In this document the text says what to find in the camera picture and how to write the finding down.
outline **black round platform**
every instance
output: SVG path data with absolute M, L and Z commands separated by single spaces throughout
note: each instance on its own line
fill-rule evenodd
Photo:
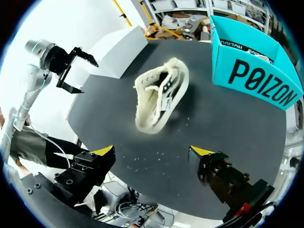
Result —
M 147 70 L 177 57 L 189 68 L 185 96 L 163 130 L 136 130 L 134 81 Z M 223 219 L 229 207 L 203 187 L 190 170 L 190 145 L 222 151 L 250 183 L 273 184 L 285 144 L 285 112 L 211 81 L 211 46 L 195 41 L 152 41 L 120 79 L 90 76 L 77 97 L 69 123 L 89 150 L 113 144 L 111 171 L 140 193 L 172 209 L 207 219 Z

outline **cardboard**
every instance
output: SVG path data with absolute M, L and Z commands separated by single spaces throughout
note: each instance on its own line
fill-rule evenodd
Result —
M 283 110 L 303 96 L 297 72 L 278 42 L 237 20 L 211 16 L 210 21 L 214 84 L 255 96 Z M 268 57 L 271 63 L 255 54 Z
M 172 13 L 172 17 L 174 17 L 174 18 L 190 18 L 190 15 L 185 14 L 183 12 L 174 12 L 174 13 Z
M 251 23 L 248 22 L 245 18 L 241 17 L 240 15 L 229 15 L 226 18 L 237 20 L 251 26 Z
M 210 25 L 210 17 L 202 18 L 199 20 L 202 26 L 208 26 Z
M 157 39 L 176 39 L 176 36 L 172 35 L 169 32 L 162 31 L 156 34 Z

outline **black metal bracket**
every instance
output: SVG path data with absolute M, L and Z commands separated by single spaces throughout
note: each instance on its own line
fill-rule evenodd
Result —
M 79 47 L 75 47 L 70 54 L 68 54 L 64 59 L 64 70 L 58 73 L 58 82 L 56 87 L 63 88 L 64 90 L 68 91 L 71 94 L 80 94 L 83 93 L 82 90 L 77 89 L 67 83 L 64 82 L 68 72 L 71 69 L 71 65 L 76 57 L 83 58 L 84 60 L 88 61 L 95 67 L 99 67 L 94 57 L 84 51 L 81 50 Z

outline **yellow tab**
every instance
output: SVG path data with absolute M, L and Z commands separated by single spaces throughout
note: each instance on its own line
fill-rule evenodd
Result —
M 97 154 L 99 156 L 104 156 L 106 153 L 108 153 L 112 149 L 112 147 L 113 147 L 113 145 L 105 147 L 105 148 L 100 149 L 98 151 L 92 151 L 90 153 L 95 153 L 95 154 Z
M 198 153 L 200 156 L 204 156 L 204 155 L 207 155 L 207 154 L 210 154 L 210 153 L 215 153 L 215 152 L 212 152 L 212 151 L 207 151 L 207 150 L 204 150 L 204 149 L 201 149 L 199 147 L 196 147 L 196 146 L 190 146 L 192 149 L 195 150 L 196 153 Z

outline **yellow pole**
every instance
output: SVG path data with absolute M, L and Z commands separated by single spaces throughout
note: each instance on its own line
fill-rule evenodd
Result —
M 145 12 L 145 14 L 147 15 L 147 18 L 148 18 L 148 20 L 149 20 L 149 23 L 152 24 L 152 23 L 153 23 L 153 20 L 152 20 L 152 18 L 151 18 L 151 16 L 150 16 L 150 14 L 149 14 L 149 12 L 148 12 L 146 6 L 143 4 L 143 0 L 138 0 L 138 1 L 139 1 L 139 3 L 142 5 L 142 9 L 143 9 L 143 11 Z
M 125 15 L 125 13 L 123 12 L 122 8 L 120 8 L 120 6 L 118 5 L 116 0 L 112 0 L 112 2 L 114 2 L 114 4 L 117 6 L 117 8 L 119 9 L 121 16 L 124 17 L 124 19 L 126 20 L 126 22 L 128 23 L 129 26 L 132 26 L 131 22 L 129 21 L 129 19 L 127 18 L 127 16 Z

